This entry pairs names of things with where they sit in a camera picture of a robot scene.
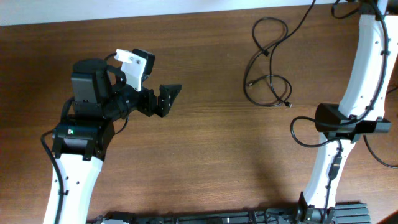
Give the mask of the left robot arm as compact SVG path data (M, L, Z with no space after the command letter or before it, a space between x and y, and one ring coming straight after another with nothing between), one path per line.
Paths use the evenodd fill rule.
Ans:
M103 59L80 60L71 76L74 96L62 109L60 122L44 133L53 145L43 147L52 166L52 186L44 223L85 223L91 195L102 170L106 150L116 135L114 122L138 110L146 116L166 116L180 93L180 84L161 85L160 94L129 86L120 68Z

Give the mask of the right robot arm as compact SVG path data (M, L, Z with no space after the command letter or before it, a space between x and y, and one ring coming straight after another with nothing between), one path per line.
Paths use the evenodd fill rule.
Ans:
M346 160L360 137L387 133L385 97L397 58L397 1L360 1L359 42L351 78L338 104L321 103L315 118L320 142L310 182L292 223L369 222L354 205L336 206Z

